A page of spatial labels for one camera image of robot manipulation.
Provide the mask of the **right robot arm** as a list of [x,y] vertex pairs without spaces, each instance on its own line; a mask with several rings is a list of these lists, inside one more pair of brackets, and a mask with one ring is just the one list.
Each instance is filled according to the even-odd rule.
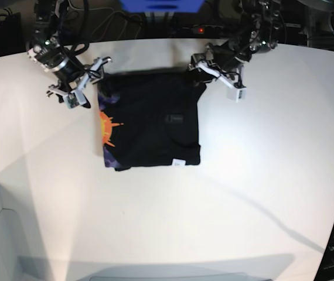
[[104,78],[103,66],[111,57],[98,57],[92,64],[84,65],[77,56],[90,46],[83,32],[88,22],[89,1],[83,2],[83,19],[78,39],[70,48],[64,46],[61,36],[70,1],[36,1],[34,6],[35,24],[33,35],[27,43],[28,57],[57,78],[56,85],[50,85],[46,95],[56,95],[58,102],[68,108],[90,108],[84,95],[88,83],[95,84]]

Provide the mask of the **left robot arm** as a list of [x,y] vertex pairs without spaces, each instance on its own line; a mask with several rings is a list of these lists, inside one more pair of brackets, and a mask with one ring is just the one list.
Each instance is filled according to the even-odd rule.
[[224,43],[207,43],[203,52],[193,54],[187,71],[196,84],[223,83],[227,97],[240,102],[247,95],[245,64],[254,54],[277,47],[285,23],[280,1],[235,1],[234,8],[241,15],[238,29]]

